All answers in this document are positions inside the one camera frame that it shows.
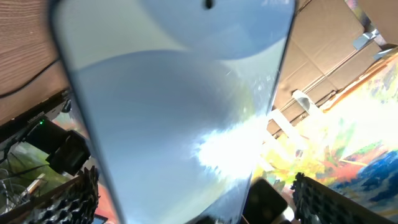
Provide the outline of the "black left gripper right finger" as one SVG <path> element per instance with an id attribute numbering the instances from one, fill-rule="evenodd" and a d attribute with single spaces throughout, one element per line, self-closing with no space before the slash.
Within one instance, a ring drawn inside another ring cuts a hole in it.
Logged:
<path id="1" fill-rule="evenodd" d="M 294 218 L 301 224 L 394 224 L 301 172 L 291 189 Z"/>

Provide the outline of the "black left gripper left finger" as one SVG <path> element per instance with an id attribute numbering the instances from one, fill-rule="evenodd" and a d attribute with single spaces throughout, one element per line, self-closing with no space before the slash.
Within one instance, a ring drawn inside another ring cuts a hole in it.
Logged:
<path id="1" fill-rule="evenodd" d="M 96 167 L 1 215 L 1 223 L 93 223 L 99 204 L 99 172 Z"/>

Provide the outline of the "blue Galaxy smartphone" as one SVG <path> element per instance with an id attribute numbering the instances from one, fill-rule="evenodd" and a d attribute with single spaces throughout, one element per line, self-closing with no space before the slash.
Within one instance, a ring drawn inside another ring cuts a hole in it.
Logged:
<path id="1" fill-rule="evenodd" d="M 238 223 L 295 1 L 59 0 L 52 40 L 121 223 Z"/>

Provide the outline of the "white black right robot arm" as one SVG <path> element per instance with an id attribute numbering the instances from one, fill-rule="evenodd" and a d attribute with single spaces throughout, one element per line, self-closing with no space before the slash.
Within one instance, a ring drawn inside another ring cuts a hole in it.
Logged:
<path id="1" fill-rule="evenodd" d="M 47 119 L 39 120 L 23 141 L 48 154 L 46 161 L 59 174 L 76 175 L 91 156 L 84 136 Z"/>

